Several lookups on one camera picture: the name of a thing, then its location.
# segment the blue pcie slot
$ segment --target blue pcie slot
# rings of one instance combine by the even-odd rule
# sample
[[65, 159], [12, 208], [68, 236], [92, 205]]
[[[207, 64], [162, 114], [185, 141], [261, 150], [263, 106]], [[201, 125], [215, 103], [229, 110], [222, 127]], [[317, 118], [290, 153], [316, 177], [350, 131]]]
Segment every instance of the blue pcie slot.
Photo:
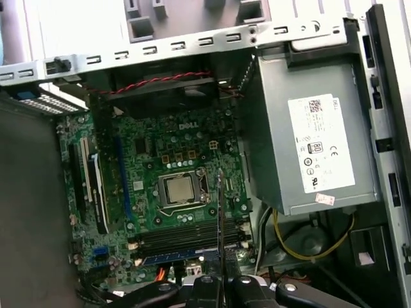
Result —
[[129, 220], [132, 220], [131, 201], [130, 201], [130, 195], [129, 195], [128, 185], [127, 185], [127, 173], [126, 173], [126, 167], [124, 164], [123, 146], [121, 145], [121, 139], [119, 136], [115, 136], [114, 144], [116, 145], [118, 164], [120, 168], [121, 185], [123, 186], [124, 209], [125, 209], [127, 218]]

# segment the motherboard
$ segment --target motherboard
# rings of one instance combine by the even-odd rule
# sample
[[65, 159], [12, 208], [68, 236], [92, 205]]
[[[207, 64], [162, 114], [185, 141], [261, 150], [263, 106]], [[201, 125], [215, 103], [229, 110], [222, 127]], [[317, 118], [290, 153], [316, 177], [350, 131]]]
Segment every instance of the motherboard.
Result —
[[201, 273], [217, 246], [219, 169], [226, 248], [250, 265], [251, 207], [234, 120], [228, 102], [147, 119], [94, 105], [61, 119], [70, 260], [78, 270], [103, 269], [108, 287], [152, 282], [159, 264], [183, 262], [184, 275]]

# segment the yellow wire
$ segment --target yellow wire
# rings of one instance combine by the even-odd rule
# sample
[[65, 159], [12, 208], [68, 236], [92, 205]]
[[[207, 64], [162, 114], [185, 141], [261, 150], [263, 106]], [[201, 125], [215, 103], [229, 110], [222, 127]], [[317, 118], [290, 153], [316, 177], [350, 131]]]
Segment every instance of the yellow wire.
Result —
[[354, 214], [351, 215], [351, 225], [348, 228], [347, 232], [329, 249], [327, 249], [325, 252], [322, 252], [318, 255], [300, 255], [299, 253], [291, 250], [289, 247], [287, 247], [283, 241], [283, 238], [281, 237], [281, 233], [280, 233], [280, 229], [278, 227], [278, 211], [274, 210], [273, 213], [273, 220], [274, 220], [274, 231], [275, 234], [277, 234], [278, 240], [281, 244], [281, 246], [284, 248], [284, 250], [291, 256], [295, 257], [296, 259], [299, 260], [303, 260], [303, 261], [313, 261], [319, 258], [324, 258], [326, 256], [328, 256], [331, 252], [333, 252], [334, 250], [336, 250], [341, 244], [342, 242], [345, 241], [345, 239], [347, 238], [349, 232], [353, 229], [354, 224], [355, 224], [355, 218], [354, 218]]

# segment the black cable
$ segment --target black cable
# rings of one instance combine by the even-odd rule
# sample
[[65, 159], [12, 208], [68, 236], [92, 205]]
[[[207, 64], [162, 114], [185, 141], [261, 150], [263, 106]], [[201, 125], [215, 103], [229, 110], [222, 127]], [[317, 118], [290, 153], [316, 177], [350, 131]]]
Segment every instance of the black cable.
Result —
[[257, 270], [261, 267], [261, 264], [263, 263], [264, 255], [265, 255], [265, 227], [267, 226], [267, 222], [270, 219], [272, 215], [272, 207], [269, 208], [267, 215], [264, 217], [263, 224], [261, 226], [261, 235], [260, 235], [260, 241], [261, 241], [261, 247], [264, 249], [261, 254], [261, 258], [259, 258], [257, 265]]

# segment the white label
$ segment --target white label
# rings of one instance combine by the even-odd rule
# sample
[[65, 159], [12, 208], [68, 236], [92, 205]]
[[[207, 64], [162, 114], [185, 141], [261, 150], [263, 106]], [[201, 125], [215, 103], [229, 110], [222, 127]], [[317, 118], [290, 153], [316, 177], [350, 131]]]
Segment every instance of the white label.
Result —
[[340, 100], [331, 94], [288, 101], [304, 192], [355, 185]]
[[317, 194], [315, 196], [315, 202], [326, 205], [334, 205], [335, 197], [327, 196], [326, 194]]

